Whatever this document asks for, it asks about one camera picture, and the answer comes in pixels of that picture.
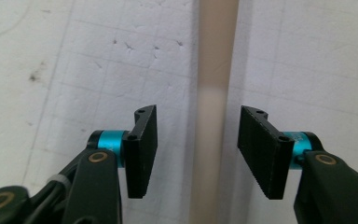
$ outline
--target cylindrical rod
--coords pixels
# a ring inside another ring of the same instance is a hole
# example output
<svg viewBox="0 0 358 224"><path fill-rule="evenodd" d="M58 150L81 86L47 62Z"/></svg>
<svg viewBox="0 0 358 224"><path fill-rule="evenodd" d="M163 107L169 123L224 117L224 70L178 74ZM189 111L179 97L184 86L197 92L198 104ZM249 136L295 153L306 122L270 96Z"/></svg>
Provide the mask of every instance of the cylindrical rod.
<svg viewBox="0 0 358 224"><path fill-rule="evenodd" d="M196 145L190 224L217 222L217 194L238 0L200 0Z"/></svg>

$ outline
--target screw hole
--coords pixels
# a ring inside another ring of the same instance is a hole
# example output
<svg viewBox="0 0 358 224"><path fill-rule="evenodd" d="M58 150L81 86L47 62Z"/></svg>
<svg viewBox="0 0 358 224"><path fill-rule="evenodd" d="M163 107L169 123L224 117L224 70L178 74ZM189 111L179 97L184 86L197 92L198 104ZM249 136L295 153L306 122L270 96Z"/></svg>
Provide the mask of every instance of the screw hole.
<svg viewBox="0 0 358 224"><path fill-rule="evenodd" d="M135 134L132 134L130 136L127 137L128 140L135 140L136 139L136 135Z"/></svg>
<svg viewBox="0 0 358 224"><path fill-rule="evenodd" d="M278 138L279 138L279 140L281 140L281 141L285 141L285 142L290 141L290 138L285 137L285 136L279 136Z"/></svg>

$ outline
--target beige pipe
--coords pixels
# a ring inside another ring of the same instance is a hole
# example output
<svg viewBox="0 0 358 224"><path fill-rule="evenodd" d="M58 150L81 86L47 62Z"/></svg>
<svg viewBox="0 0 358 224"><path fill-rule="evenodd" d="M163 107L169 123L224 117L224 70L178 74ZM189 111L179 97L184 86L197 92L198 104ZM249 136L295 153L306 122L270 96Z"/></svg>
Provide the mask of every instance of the beige pipe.
<svg viewBox="0 0 358 224"><path fill-rule="evenodd" d="M238 0L200 0L196 145L190 224L217 223L217 194Z"/></svg>

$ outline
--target blue metal ring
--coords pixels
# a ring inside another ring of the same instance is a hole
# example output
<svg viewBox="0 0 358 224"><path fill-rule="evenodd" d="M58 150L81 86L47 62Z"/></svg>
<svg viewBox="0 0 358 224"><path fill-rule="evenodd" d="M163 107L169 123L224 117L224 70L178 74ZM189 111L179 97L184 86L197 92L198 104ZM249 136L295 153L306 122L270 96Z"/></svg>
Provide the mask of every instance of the blue metal ring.
<svg viewBox="0 0 358 224"><path fill-rule="evenodd" d="M121 138L124 131L103 131L98 141L98 149L113 151L117 157L117 167L124 167L121 155Z"/></svg>
<svg viewBox="0 0 358 224"><path fill-rule="evenodd" d="M305 150L312 150L310 140L304 133L284 132L283 134L295 140L292 159L290 160L290 169L301 170L301 166L295 163L295 159L297 156L301 156Z"/></svg>

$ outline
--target white surface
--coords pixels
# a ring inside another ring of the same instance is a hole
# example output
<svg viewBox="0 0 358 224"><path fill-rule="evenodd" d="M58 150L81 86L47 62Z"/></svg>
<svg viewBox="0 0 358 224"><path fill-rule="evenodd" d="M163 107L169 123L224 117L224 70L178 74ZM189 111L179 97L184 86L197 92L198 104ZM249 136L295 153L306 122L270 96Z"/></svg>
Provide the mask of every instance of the white surface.
<svg viewBox="0 0 358 224"><path fill-rule="evenodd" d="M5 9L6 22L18 6ZM135 109L157 104L149 191L127 200L121 178L124 219L186 223L197 17L186 0L34 0L0 35L0 187L35 193L92 131L130 129ZM296 223L300 173L283 201L265 199L236 149L240 106L268 111L279 130L318 134L358 171L358 0L242 0L233 61L220 222Z"/></svg>

